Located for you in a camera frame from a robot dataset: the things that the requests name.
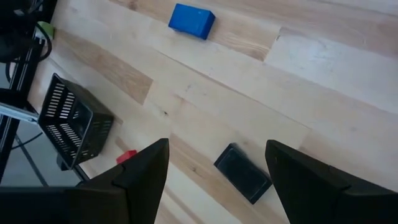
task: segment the red block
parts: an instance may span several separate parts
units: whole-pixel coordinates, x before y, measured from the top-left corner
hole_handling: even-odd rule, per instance
[[[116,159],[116,162],[117,162],[118,164],[123,163],[124,161],[126,161],[126,160],[130,159],[131,157],[135,156],[136,154],[137,154],[137,150],[130,150],[130,151],[127,151],[127,152],[125,152],[123,155],[119,156],[119,157]]]

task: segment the blue block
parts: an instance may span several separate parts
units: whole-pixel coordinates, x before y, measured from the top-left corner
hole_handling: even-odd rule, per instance
[[[176,4],[169,27],[206,40],[215,19],[209,10]]]

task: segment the black basket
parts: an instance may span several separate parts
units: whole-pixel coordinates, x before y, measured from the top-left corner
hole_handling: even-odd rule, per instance
[[[38,123],[66,166],[73,169],[101,152],[113,119],[89,91],[54,73]]]

